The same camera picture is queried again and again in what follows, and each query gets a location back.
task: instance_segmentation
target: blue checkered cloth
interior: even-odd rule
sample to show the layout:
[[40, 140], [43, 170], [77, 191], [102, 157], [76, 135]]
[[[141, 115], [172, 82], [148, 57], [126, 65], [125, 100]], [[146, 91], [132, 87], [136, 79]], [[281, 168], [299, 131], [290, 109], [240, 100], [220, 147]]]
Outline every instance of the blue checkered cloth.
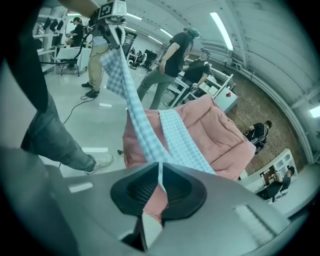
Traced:
[[[214, 174], [174, 110], [160, 112], [162, 128], [171, 155], [164, 148], [139, 100], [122, 47], [104, 54], [100, 61], [109, 75], [106, 88], [126, 100], [136, 137], [147, 162], [178, 164], [207, 173], [210, 168], [210, 172]], [[162, 184], [162, 164], [159, 166], [159, 183]]]
[[165, 141], [180, 166], [216, 174], [191, 138], [180, 115], [174, 109], [159, 110]]

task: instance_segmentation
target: person sitting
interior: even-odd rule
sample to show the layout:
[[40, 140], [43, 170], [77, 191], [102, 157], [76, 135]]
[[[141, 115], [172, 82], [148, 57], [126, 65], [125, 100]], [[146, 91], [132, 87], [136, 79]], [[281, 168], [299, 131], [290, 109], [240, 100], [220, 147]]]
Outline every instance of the person sitting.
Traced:
[[249, 127], [250, 131], [245, 134], [245, 137], [248, 139], [248, 141], [255, 145], [255, 154], [258, 154], [265, 148], [271, 127], [272, 122], [270, 120], [266, 121], [265, 123], [258, 122]]
[[[197, 88], [198, 85], [201, 85], [204, 81], [206, 81], [209, 73], [210, 73], [210, 65], [208, 63], [208, 59], [210, 57], [210, 52], [207, 49], [202, 49], [201, 56], [199, 59], [192, 62], [190, 65], [184, 66], [183, 71], [185, 71], [182, 82], [189, 86], [188, 89], [180, 96], [179, 100], [174, 104], [173, 107], [176, 107], [180, 101], [193, 89]], [[166, 105], [170, 107], [176, 98], [178, 97], [178, 93], [175, 93], [175, 97], [173, 100], [168, 102]]]
[[287, 166], [287, 172], [284, 177], [280, 176], [280, 173], [277, 171], [273, 174], [274, 182], [267, 186], [264, 190], [258, 192], [256, 195], [261, 197], [264, 200], [272, 199], [272, 202], [276, 200], [276, 194], [286, 190], [290, 183], [291, 177], [295, 173], [295, 168], [293, 166]]

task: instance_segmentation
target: sneaker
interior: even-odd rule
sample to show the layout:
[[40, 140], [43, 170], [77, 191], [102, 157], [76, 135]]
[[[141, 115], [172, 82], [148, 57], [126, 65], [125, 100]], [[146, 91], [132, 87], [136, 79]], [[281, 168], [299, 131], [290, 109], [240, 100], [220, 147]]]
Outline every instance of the sneaker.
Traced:
[[109, 166], [113, 160], [114, 156], [112, 154], [107, 153], [106, 156], [95, 158], [95, 165], [92, 171], [86, 171], [86, 174], [90, 175], [93, 174], [97, 169], [100, 167], [107, 167]]
[[94, 89], [92, 89], [91, 91], [88, 91], [85, 96], [89, 97], [89, 98], [96, 98], [99, 95], [98, 91], [95, 91]]
[[81, 84], [82, 87], [89, 87], [92, 88], [92, 85], [89, 82]]

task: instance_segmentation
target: cap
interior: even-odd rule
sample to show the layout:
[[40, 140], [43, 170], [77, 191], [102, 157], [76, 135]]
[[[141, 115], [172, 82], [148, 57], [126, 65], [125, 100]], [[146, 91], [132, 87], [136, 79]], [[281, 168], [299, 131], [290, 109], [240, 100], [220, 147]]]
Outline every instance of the cap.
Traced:
[[183, 31], [188, 31], [189, 34], [192, 36], [192, 38], [199, 38], [200, 37], [200, 33], [198, 30], [196, 30], [194, 27], [192, 26], [186, 26]]
[[295, 173], [295, 168], [293, 166], [288, 165], [287, 166], [288, 170], [291, 172], [292, 175]]
[[211, 53], [210, 53], [207, 49], [205, 49], [205, 48], [201, 48], [201, 52], [202, 52], [202, 53], [206, 53], [208, 56], [211, 55]]
[[70, 23], [72, 22], [81, 22], [81, 19], [79, 17], [74, 17], [73, 21], [70, 21]]

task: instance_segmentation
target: hand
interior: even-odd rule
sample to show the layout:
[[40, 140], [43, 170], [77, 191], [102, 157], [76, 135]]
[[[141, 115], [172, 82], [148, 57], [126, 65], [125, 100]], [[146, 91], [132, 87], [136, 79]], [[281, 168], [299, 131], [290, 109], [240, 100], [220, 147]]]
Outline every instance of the hand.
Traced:
[[196, 89], [198, 89], [198, 87], [199, 87], [199, 85], [196, 82], [194, 82], [191, 90], [196, 90]]
[[165, 73], [165, 67], [166, 67], [167, 62], [166, 61], [161, 61], [160, 65], [159, 65], [159, 71], [161, 74]]

